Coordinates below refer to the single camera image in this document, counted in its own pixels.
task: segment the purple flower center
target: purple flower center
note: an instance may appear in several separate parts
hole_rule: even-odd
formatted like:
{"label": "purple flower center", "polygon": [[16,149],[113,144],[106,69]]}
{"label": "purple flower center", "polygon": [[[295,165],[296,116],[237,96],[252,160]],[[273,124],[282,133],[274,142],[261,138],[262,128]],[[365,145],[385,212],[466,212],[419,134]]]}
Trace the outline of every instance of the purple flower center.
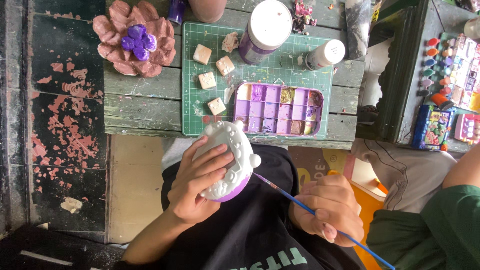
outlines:
{"label": "purple flower center", "polygon": [[150,52],[156,50],[156,37],[147,34],[145,25],[132,25],[128,27],[127,36],[122,37],[120,44],[124,50],[133,51],[138,60],[146,61]]}

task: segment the terracotta cup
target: terracotta cup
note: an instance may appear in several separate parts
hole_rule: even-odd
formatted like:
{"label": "terracotta cup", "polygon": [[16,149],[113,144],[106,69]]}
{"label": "terracotta cup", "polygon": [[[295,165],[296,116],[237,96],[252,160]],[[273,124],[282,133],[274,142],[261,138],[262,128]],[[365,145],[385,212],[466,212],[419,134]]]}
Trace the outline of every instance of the terracotta cup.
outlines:
{"label": "terracotta cup", "polygon": [[227,0],[188,0],[193,15],[204,23],[218,21],[225,10]]}

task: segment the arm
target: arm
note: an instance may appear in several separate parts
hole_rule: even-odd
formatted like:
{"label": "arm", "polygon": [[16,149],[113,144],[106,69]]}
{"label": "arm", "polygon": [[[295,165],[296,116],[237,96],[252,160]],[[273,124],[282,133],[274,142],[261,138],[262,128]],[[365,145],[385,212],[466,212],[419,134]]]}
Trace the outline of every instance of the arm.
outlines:
{"label": "arm", "polygon": [[358,216],[360,205],[353,189],[343,175],[328,175],[305,184],[297,200],[315,210],[315,216],[294,202],[290,203],[288,216],[299,229],[316,234],[340,246],[355,244],[337,233],[339,229],[355,240],[363,238],[363,222]]}
{"label": "arm", "polygon": [[168,193],[169,207],[133,239],[123,254],[123,261],[137,265],[157,261],[182,232],[220,208],[220,203],[207,200],[199,193],[225,177],[227,170],[223,167],[233,160],[233,154],[225,153],[227,145],[221,144],[192,160],[197,149],[206,142],[204,136],[183,153],[177,177]]}
{"label": "arm", "polygon": [[442,188],[469,184],[480,187],[480,144],[466,153],[444,179]]}

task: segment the blue paintbrush handle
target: blue paintbrush handle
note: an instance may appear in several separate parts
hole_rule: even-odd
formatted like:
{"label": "blue paintbrush handle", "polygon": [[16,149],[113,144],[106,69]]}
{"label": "blue paintbrush handle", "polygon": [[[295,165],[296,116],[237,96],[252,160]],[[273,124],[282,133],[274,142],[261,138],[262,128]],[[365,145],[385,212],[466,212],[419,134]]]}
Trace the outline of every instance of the blue paintbrush handle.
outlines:
{"label": "blue paintbrush handle", "polygon": [[[287,197],[288,199],[290,199],[291,201],[293,201],[294,203],[298,204],[300,207],[302,207],[303,209],[307,210],[309,213],[311,213],[312,215],[315,215],[315,211],[313,211],[312,209],[310,209],[308,206],[304,205],[303,203],[301,203],[299,200],[295,199],[292,195],[290,195],[289,193],[287,193],[286,191],[284,191],[283,189],[279,188],[278,186],[276,186],[275,184],[273,184],[272,182],[268,181],[267,179],[265,179],[264,177],[262,177],[261,175],[258,175],[256,173],[254,173],[256,176],[258,176],[261,180],[263,180],[265,183],[269,184],[269,186],[273,187],[275,190],[277,190],[278,192],[280,192],[281,194],[283,194],[285,197]],[[381,261],[383,264],[385,264],[386,266],[388,266],[390,269],[392,270],[395,270],[395,267],[391,264],[389,264],[388,262],[386,262],[384,259],[380,258],[380,256],[378,256],[377,254],[375,254],[375,252],[371,251],[368,247],[362,245],[360,242],[358,242],[357,240],[353,239],[353,237],[351,237],[350,235],[342,232],[342,231],[339,231],[337,230],[337,232],[339,232],[340,234],[344,235],[346,238],[350,239],[350,241],[356,243],[359,247],[363,248],[366,252],[370,253],[370,255],[372,255],[375,259]]]}

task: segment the hand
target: hand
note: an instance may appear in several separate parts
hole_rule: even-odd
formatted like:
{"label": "hand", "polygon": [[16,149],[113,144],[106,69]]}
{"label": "hand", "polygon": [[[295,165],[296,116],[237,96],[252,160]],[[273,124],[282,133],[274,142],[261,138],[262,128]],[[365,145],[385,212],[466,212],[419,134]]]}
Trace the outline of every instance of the hand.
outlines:
{"label": "hand", "polygon": [[357,241],[363,238],[363,222],[358,216],[360,205],[350,183],[343,175],[329,175],[318,181],[308,182],[295,198],[315,210],[313,216],[292,202],[293,207],[290,208],[293,208],[293,219],[305,232],[346,247],[354,246],[355,243],[337,233],[336,229]]}
{"label": "hand", "polygon": [[183,153],[177,178],[168,193],[170,205],[166,211],[190,226],[206,220],[220,208],[219,202],[201,197],[199,193],[223,179],[227,172],[223,167],[233,160],[231,152],[224,154],[227,145],[221,144],[192,161],[197,149],[206,142],[207,137],[203,136]]}

